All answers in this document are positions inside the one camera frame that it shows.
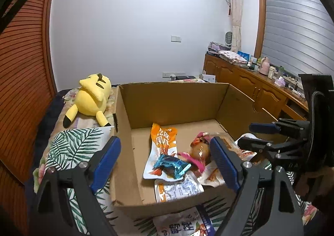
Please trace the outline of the person's right hand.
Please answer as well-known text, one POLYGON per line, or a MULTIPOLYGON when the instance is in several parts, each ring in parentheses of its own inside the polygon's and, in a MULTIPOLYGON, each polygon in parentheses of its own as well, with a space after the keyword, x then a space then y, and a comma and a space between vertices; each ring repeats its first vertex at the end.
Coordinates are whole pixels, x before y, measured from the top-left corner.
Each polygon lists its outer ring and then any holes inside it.
POLYGON ((333 190, 333 167, 323 167, 317 172, 307 172, 294 183, 294 191, 302 199, 313 202, 333 190))

